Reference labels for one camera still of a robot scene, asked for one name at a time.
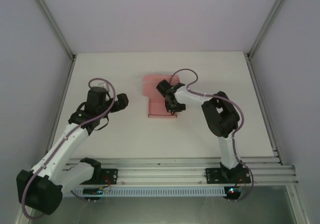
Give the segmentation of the aluminium table side rail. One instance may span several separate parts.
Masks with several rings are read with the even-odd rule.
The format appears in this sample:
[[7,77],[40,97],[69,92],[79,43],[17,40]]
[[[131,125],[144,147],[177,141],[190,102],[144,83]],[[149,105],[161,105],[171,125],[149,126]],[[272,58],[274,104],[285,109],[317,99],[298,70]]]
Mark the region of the aluminium table side rail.
[[[55,108],[55,112],[54,112],[54,116],[53,116],[53,120],[51,122],[50,125],[50,132],[49,135],[45,141],[45,149],[42,152],[42,155],[44,156],[45,154],[47,154],[47,152],[50,150],[50,148],[52,147],[53,143],[54,143],[54,137],[55,137],[55,133],[57,131],[58,128],[58,124],[59,124],[59,119],[61,116],[61,112],[62,112],[62,108],[63,108],[63,104],[66,98],[66,94],[67,94],[67,90],[69,87],[69,83],[71,80],[71,76],[72,76],[72,72],[75,66],[75,62],[77,59],[77,54],[73,55],[72,60],[69,62],[69,66],[68,66],[68,71],[67,71],[67,75],[64,79],[64,81],[62,82],[62,89],[57,101],[57,105]],[[19,204],[16,216],[14,218],[13,224],[29,224],[29,219],[26,218],[23,214],[22,208],[21,208],[21,204]]]
[[[250,55],[245,53],[244,57],[246,59],[246,63],[248,66],[248,70],[250,73],[250,77],[253,83],[253,87],[256,93],[256,96],[258,98],[258,103],[260,106],[260,109],[262,111],[262,117],[265,122],[265,126],[267,129],[268,137],[271,143],[271,146],[273,149],[276,150],[277,156],[280,159],[280,164],[282,166],[286,165],[291,167],[293,170],[295,170],[295,166],[292,164],[289,164],[289,162],[285,159],[282,149],[280,146],[279,139],[276,134],[276,129],[274,127],[274,124],[272,122],[269,109],[266,103],[266,99],[264,97],[262,87],[259,81],[259,78],[257,76],[254,64],[252,63],[250,59]],[[294,220],[297,224],[314,224],[312,221],[312,218],[309,214],[309,210],[304,198],[304,195],[302,193],[302,188],[298,181],[289,181],[289,183],[286,184],[286,194],[288,196],[289,206],[292,209],[292,215],[294,216]]]

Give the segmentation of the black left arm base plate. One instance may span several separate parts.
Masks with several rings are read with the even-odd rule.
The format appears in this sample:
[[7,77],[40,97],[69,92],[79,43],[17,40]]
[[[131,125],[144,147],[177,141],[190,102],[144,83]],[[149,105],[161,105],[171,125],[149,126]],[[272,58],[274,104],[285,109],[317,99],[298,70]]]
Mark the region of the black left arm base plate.
[[103,168],[94,171],[91,179],[82,182],[82,185],[114,185],[118,180],[118,169]]

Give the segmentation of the aluminium mounting rail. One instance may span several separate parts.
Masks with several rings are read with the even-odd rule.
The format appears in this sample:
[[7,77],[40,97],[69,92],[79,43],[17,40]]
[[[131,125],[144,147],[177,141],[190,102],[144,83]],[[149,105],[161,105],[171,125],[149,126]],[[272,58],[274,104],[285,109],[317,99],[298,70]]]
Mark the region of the aluminium mounting rail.
[[[218,158],[107,159],[98,161],[103,168],[118,170],[120,186],[204,186],[206,168],[219,167]],[[244,163],[253,172],[257,186],[297,185],[292,165],[283,165],[278,157],[247,157]]]

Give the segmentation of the aluminium frame post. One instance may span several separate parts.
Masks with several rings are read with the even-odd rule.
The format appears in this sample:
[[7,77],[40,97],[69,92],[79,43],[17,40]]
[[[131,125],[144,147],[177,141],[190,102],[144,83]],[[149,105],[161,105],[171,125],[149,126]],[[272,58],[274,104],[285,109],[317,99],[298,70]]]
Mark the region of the aluminium frame post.
[[275,22],[277,16],[279,15],[284,3],[286,0],[275,0],[270,11],[268,12],[262,27],[260,28],[248,54],[247,57],[250,61],[255,57],[257,54],[261,44],[263,43],[265,37],[267,36],[271,26]]
[[35,4],[37,5],[38,9],[40,10],[41,14],[45,18],[48,26],[50,27],[51,31],[53,32],[55,38],[59,42],[60,46],[68,56],[68,58],[73,62],[75,54],[71,50],[69,44],[67,43],[61,29],[59,28],[57,22],[55,21],[51,11],[49,10],[45,0],[34,0]]

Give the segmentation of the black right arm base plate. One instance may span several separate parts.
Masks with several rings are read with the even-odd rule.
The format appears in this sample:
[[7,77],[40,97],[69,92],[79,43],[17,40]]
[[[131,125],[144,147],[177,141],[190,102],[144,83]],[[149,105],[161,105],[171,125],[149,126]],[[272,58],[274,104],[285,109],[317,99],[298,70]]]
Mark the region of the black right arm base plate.
[[246,168],[236,171],[222,168],[206,168],[204,174],[207,184],[249,184],[252,182],[251,175]]

